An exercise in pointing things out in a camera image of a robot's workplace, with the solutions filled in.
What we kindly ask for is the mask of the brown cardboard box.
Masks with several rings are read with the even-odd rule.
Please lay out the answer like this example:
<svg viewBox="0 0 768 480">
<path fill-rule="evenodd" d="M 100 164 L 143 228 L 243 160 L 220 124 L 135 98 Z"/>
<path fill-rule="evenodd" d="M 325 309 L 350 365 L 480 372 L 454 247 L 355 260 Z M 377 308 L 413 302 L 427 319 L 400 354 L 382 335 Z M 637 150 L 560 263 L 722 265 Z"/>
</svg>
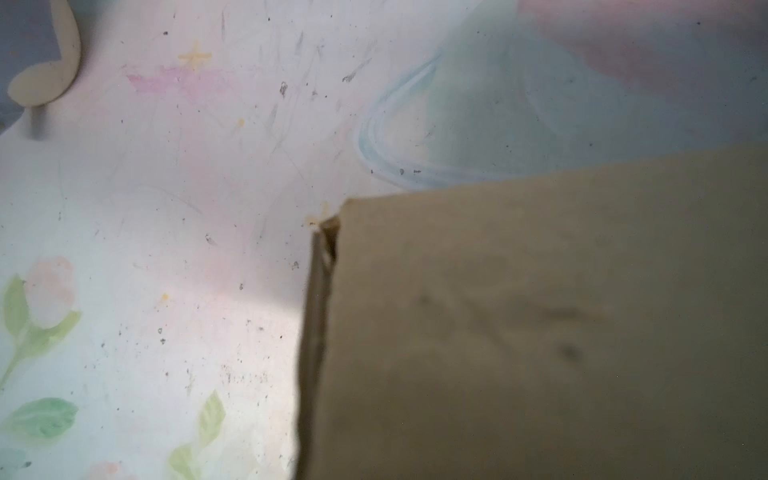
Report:
<svg viewBox="0 0 768 480">
<path fill-rule="evenodd" d="M 763 479 L 767 149 L 347 201 L 298 479 Z"/>
</svg>

